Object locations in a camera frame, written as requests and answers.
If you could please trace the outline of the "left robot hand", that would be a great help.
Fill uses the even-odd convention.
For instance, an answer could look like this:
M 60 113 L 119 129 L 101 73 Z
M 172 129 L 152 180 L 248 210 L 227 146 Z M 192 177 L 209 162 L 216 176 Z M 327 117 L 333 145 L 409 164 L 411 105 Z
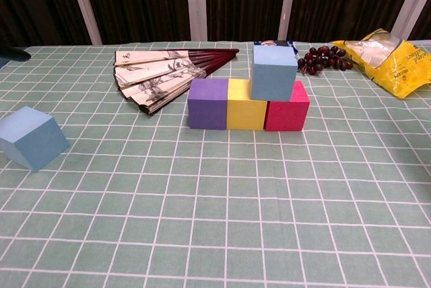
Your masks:
M 20 48 L 0 44 L 0 60 L 25 62 L 30 59 L 31 55 L 28 52 Z

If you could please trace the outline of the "light blue foam cube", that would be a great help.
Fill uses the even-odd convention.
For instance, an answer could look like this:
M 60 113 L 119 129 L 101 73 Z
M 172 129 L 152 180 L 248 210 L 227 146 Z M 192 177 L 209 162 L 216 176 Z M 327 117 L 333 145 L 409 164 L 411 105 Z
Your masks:
M 32 171 L 43 169 L 69 147 L 56 120 L 28 106 L 0 120 L 0 149 Z
M 251 99 L 290 101 L 297 70 L 291 46 L 254 45 Z

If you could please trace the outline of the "purple foam cube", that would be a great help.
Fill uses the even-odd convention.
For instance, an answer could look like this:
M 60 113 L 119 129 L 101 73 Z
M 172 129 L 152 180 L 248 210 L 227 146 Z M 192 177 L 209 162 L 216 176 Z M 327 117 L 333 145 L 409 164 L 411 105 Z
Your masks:
M 228 79 L 194 79 L 188 94 L 189 126 L 192 129 L 225 130 Z

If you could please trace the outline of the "yellow foam cube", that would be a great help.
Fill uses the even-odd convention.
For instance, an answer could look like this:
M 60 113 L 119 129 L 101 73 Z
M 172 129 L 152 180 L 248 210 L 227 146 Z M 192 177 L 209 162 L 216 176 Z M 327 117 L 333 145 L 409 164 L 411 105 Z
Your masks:
M 267 102 L 251 99 L 249 79 L 228 80 L 227 129 L 263 130 Z

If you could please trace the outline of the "magenta foam cube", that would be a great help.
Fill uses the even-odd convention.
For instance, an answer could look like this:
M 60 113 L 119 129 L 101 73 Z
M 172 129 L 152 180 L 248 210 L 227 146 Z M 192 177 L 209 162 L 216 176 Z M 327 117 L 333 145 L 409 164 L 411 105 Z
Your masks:
M 306 120 L 310 100 L 301 81 L 294 83 L 288 102 L 269 101 L 265 115 L 266 131 L 301 131 Z

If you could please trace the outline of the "painted paper folding fan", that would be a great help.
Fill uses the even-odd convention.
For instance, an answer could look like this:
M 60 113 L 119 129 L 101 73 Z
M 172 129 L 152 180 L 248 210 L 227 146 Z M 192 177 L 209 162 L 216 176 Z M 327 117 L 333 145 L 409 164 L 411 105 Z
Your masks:
M 192 80 L 206 78 L 237 53 L 237 48 L 116 51 L 114 79 L 125 99 L 153 115 L 185 93 Z

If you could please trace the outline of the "green checked tablecloth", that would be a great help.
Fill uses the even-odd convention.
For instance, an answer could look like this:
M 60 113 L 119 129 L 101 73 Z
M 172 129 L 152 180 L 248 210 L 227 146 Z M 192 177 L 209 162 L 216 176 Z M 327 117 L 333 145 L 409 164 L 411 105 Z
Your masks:
M 35 46 L 0 66 L 0 118 L 50 114 L 70 147 L 31 172 L 0 151 L 0 288 L 431 288 L 431 85 L 299 75 L 298 133 L 147 116 L 117 46 Z

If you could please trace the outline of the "blue snack packet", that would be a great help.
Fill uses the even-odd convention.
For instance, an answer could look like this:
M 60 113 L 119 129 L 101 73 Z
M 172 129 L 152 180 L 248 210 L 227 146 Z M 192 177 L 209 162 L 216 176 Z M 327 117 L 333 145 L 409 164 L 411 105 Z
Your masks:
M 254 45 L 260 46 L 289 46 L 293 48 L 294 54 L 298 54 L 298 49 L 292 40 L 264 40 L 264 41 L 254 41 Z

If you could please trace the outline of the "dark red grape bunch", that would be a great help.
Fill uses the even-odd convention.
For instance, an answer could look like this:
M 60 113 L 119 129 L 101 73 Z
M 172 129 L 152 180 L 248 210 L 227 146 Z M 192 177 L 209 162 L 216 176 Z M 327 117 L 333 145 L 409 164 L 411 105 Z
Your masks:
M 309 51 L 297 61 L 298 70 L 305 74 L 316 75 L 326 68 L 353 69 L 353 61 L 349 60 L 344 49 L 338 46 L 311 47 Z

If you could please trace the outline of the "yellow snack bag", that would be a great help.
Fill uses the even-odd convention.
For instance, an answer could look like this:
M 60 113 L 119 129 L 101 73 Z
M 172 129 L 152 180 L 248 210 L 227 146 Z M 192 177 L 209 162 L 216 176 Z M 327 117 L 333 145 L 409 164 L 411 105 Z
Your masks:
M 431 53 L 380 28 L 361 40 L 337 40 L 366 76 L 394 96 L 404 99 L 431 83 Z

